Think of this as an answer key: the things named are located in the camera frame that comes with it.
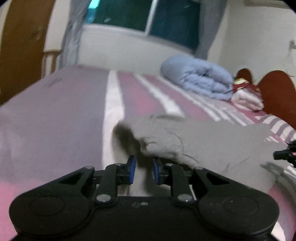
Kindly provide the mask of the grey right curtain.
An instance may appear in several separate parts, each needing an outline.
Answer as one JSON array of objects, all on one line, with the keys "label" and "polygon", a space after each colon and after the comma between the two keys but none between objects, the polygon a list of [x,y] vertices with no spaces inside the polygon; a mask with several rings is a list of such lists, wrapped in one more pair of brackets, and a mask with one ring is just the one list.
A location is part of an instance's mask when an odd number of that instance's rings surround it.
[{"label": "grey right curtain", "polygon": [[195,51],[195,57],[207,59],[208,52],[214,42],[216,34],[220,28],[222,18],[227,6],[226,0],[204,0],[198,1],[200,4],[199,15],[199,45]]}]

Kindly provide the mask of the red wooden headboard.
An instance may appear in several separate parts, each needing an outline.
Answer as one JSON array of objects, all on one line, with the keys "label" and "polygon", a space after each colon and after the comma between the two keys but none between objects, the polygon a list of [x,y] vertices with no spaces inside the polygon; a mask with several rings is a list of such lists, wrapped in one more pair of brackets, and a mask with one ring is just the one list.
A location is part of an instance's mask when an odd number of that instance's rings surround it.
[{"label": "red wooden headboard", "polygon": [[273,70],[264,75],[257,87],[261,91],[263,111],[295,128],[295,86],[290,76],[282,70]]}]

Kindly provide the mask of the grey curtain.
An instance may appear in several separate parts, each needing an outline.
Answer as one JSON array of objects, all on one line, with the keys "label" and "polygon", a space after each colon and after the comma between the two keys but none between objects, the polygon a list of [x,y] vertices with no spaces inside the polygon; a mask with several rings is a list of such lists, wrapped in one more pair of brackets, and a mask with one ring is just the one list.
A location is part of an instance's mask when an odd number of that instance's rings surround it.
[{"label": "grey curtain", "polygon": [[85,16],[91,0],[70,1],[69,19],[62,40],[59,67],[78,63],[78,53]]},{"label": "grey curtain", "polygon": [[200,4],[199,15],[199,45],[195,51],[195,57],[207,59],[208,52],[214,42],[216,34],[220,28],[222,18],[227,6],[226,0],[204,0],[198,1]]}]

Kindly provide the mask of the brown wooden door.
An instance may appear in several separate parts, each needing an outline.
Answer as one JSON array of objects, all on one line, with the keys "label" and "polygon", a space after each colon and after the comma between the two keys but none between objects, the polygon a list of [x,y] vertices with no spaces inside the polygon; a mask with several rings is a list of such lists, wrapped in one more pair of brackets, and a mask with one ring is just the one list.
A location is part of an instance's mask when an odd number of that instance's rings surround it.
[{"label": "brown wooden door", "polygon": [[55,1],[11,1],[1,37],[1,104],[41,79]]}]

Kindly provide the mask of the dark glass window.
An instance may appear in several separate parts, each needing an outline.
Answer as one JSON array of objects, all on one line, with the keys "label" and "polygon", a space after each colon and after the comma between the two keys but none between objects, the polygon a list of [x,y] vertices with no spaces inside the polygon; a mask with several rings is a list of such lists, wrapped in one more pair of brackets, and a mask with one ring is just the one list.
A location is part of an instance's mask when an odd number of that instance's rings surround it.
[{"label": "dark glass window", "polygon": [[91,1],[85,23],[139,31],[195,50],[200,4],[195,1]]}]

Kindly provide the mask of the grey pants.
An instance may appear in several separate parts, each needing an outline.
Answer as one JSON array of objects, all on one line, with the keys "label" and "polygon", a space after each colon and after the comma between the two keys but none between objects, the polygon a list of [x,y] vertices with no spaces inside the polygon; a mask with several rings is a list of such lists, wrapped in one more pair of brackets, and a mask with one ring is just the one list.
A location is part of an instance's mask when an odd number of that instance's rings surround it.
[{"label": "grey pants", "polygon": [[154,185],[152,159],[169,159],[191,169],[206,168],[249,187],[268,193],[273,187],[295,191],[295,171],[273,152],[285,148],[271,141],[264,123],[247,126],[228,121],[198,121],[174,115],[151,115],[120,121],[112,131],[116,161],[137,159],[134,196],[168,194]]}]

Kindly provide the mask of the folded light blue quilt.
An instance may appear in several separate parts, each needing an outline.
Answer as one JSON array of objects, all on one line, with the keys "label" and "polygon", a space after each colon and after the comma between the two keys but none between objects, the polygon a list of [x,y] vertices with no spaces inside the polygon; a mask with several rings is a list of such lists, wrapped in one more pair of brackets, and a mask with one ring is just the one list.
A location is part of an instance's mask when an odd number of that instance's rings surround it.
[{"label": "folded light blue quilt", "polygon": [[233,96],[233,77],[223,67],[188,55],[165,60],[160,68],[164,78],[208,98],[228,101]]}]

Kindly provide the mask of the pink striped bed sheet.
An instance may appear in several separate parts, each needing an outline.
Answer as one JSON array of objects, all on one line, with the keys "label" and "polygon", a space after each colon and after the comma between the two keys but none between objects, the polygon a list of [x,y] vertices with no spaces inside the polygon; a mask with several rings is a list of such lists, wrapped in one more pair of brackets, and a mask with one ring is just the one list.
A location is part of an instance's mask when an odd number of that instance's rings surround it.
[{"label": "pink striped bed sheet", "polygon": [[285,121],[264,112],[180,89],[160,76],[68,66],[1,106],[1,240],[16,231],[9,206],[19,194],[81,167],[113,162],[110,139],[130,116],[174,114],[236,126],[264,123],[269,146],[295,137]]}]

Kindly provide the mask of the wooden chair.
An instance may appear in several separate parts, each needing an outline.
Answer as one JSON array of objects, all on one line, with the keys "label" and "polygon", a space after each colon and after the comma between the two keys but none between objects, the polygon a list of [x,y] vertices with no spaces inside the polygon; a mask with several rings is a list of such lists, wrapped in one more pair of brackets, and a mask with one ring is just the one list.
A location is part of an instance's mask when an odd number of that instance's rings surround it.
[{"label": "wooden chair", "polygon": [[57,59],[61,55],[62,50],[53,49],[45,50],[42,57],[41,77],[44,78],[48,74],[56,71]]}]

